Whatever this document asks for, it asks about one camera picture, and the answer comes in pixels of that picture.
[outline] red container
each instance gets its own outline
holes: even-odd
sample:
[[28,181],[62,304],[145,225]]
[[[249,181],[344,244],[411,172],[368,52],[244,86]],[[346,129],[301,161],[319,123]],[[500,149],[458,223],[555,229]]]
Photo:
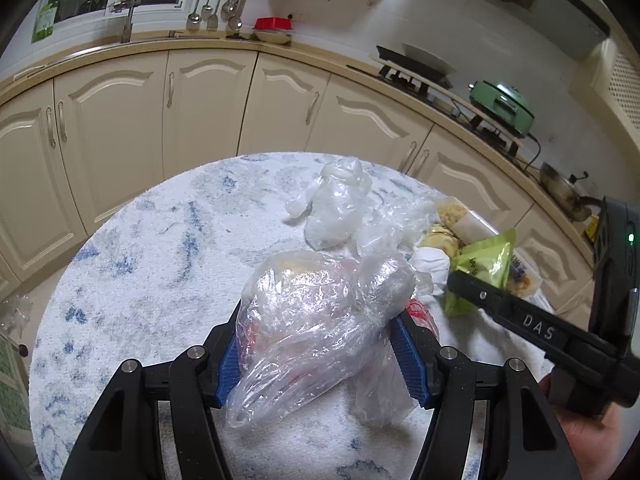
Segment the red container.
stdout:
[[258,30],[264,28],[280,28],[283,30],[291,30],[291,20],[289,18],[278,18],[277,16],[270,16],[269,18],[258,18],[255,20],[255,26]]

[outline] metal pot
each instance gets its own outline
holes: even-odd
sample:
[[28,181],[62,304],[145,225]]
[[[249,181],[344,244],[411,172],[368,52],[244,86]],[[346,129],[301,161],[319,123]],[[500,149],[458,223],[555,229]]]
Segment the metal pot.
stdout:
[[567,180],[546,162],[543,162],[540,167],[540,184],[556,201],[562,211],[575,222],[583,222],[591,216],[591,209],[587,207],[588,205],[600,207],[602,204],[602,200],[591,196],[581,196],[578,190],[575,189],[574,183],[577,180],[589,176],[586,172],[584,174],[585,176],[581,178],[576,178],[572,175]]

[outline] human hand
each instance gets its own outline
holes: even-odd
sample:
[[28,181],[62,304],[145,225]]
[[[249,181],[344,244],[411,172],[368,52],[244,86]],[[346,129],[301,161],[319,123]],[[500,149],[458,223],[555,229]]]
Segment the human hand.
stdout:
[[[540,389],[548,396],[551,374],[540,381]],[[620,409],[611,403],[602,420],[597,421],[559,406],[552,406],[569,441],[582,480],[607,480],[618,466],[620,442]]]

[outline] green packet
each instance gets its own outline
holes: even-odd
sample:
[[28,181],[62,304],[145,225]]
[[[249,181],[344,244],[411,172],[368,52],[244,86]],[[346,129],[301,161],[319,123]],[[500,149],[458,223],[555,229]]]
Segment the green packet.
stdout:
[[[463,247],[451,259],[450,272],[462,270],[497,288],[505,289],[509,277],[509,264],[516,242],[516,231],[503,233]],[[444,299],[446,316],[475,312],[478,308],[463,298],[447,291]]]

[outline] cabinet handle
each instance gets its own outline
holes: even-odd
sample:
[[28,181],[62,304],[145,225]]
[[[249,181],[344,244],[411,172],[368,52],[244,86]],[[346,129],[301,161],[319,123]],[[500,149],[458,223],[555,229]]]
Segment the cabinet handle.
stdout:
[[58,118],[60,119],[60,139],[62,142],[66,142],[66,128],[65,128],[65,114],[64,114],[64,105],[62,101],[58,103]]
[[404,156],[404,159],[402,160],[402,162],[400,163],[400,167],[398,168],[398,171],[400,173],[402,173],[402,170],[404,170],[404,167],[409,162],[409,159],[414,154],[414,151],[417,147],[418,147],[418,143],[415,142],[415,140],[409,145],[409,151],[406,152],[406,155]]
[[320,98],[320,92],[316,92],[316,95],[314,96],[314,100],[311,103],[311,106],[309,107],[309,110],[306,111],[305,124],[307,126],[309,126],[309,124],[311,124],[311,115],[314,113],[314,107],[316,106],[316,103],[318,102],[319,98]]
[[51,107],[47,106],[47,133],[49,134],[49,144],[52,149],[56,149],[56,139],[53,136],[53,124],[51,123]]
[[422,152],[422,158],[420,159],[420,163],[418,163],[418,166],[416,166],[414,170],[414,174],[412,174],[413,178],[418,178],[418,174],[422,171],[422,167],[424,166],[424,163],[429,158],[429,155],[431,155],[431,152],[429,150],[424,150]]
[[174,73],[169,73],[169,98],[166,100],[166,107],[171,108],[171,104],[174,102]]

